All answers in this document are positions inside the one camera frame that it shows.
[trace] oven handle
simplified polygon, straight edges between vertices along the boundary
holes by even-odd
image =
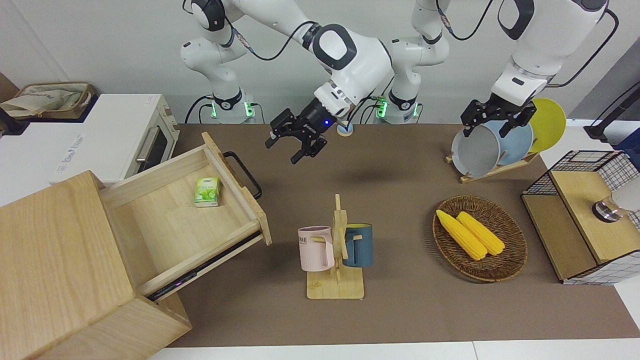
[[[158,134],[160,133],[160,127],[152,127],[147,130],[147,137],[145,137],[145,142],[142,144],[142,148],[140,148],[140,152],[138,156],[136,156],[136,161],[138,163],[146,163],[149,160],[149,156],[151,155],[151,150],[154,147],[154,143],[158,139]]]
[[[256,199],[256,200],[261,198],[262,197],[262,188],[260,187],[260,184],[258,184],[258,182],[255,180],[253,175],[251,175],[251,173],[246,168],[246,166],[243,164],[243,162],[240,160],[240,158],[238,158],[238,155],[236,153],[234,153],[233,151],[227,151],[222,155],[225,158],[233,158],[238,163],[238,165],[240,165],[240,168],[244,171],[246,176],[249,178],[249,181],[251,181],[251,184],[253,184],[255,186],[256,190],[257,190],[257,193],[252,194],[253,198]]]

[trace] black metal handle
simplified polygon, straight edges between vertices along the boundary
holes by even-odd
[[[233,158],[238,163],[238,165],[240,165],[240,168],[244,171],[246,176],[249,178],[249,181],[251,181],[251,184],[253,184],[255,186],[256,190],[258,190],[257,193],[252,194],[253,198],[256,199],[256,200],[261,198],[262,197],[262,188],[260,187],[260,184],[258,184],[258,182],[255,180],[253,175],[251,175],[251,172],[249,172],[249,169],[246,168],[246,166],[243,164],[243,162],[240,160],[240,158],[238,158],[238,155],[236,153],[234,153],[233,151],[227,151],[222,155],[225,158]]]

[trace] woven basket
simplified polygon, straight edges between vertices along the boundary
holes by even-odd
[[[489,228],[502,242],[504,250],[497,256],[487,256],[476,261],[456,243],[433,216],[433,237],[444,258],[461,273],[485,282],[510,279],[520,273],[527,262],[527,242],[518,224],[498,205],[475,196],[457,196],[444,201],[439,210],[456,217],[461,211]]]

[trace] yellow corn cob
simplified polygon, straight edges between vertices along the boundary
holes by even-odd
[[[473,260],[484,259],[486,248],[466,227],[442,210],[436,210],[436,214],[445,230]]]
[[[486,247],[491,255],[500,254],[504,250],[502,240],[486,228],[480,221],[474,219],[468,213],[462,211],[458,214],[458,221],[464,225]]]

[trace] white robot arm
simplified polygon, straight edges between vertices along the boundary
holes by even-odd
[[[209,80],[213,114],[218,120],[223,124],[240,124],[251,117],[247,109],[253,98],[239,86],[236,73],[222,64],[240,58],[247,50],[236,40],[230,27],[214,26],[213,19],[209,24],[209,19],[202,11],[202,8],[207,8],[206,2],[191,3],[194,16],[203,28],[203,36],[185,43],[180,49],[180,56],[189,69],[203,74]],[[239,18],[237,12],[230,16]]]
[[[449,1],[440,2],[442,9],[449,6]],[[404,124],[415,114],[422,78],[414,68],[438,65],[449,56],[449,42],[442,36],[442,21],[435,0],[416,0],[411,24],[420,36],[391,41],[395,78],[387,94],[383,117],[390,124]]]
[[[598,24],[608,0],[513,0],[518,18],[508,28],[518,45],[487,102],[473,100],[462,113],[465,136],[489,120],[507,120],[500,135],[525,126],[536,112],[531,99],[544,90]]]
[[[315,98],[300,115],[295,116],[286,109],[271,121],[267,148],[285,136],[293,136],[302,143],[300,151],[291,158],[294,164],[304,156],[317,155],[327,143],[322,134],[365,100],[391,69],[391,57],[380,40],[338,24],[320,26],[310,21],[293,0],[192,0],[191,4],[203,28],[230,34],[227,45],[244,42],[253,52],[231,25],[231,15],[237,19],[246,14],[291,37],[313,53],[331,74],[330,80],[314,92]]]

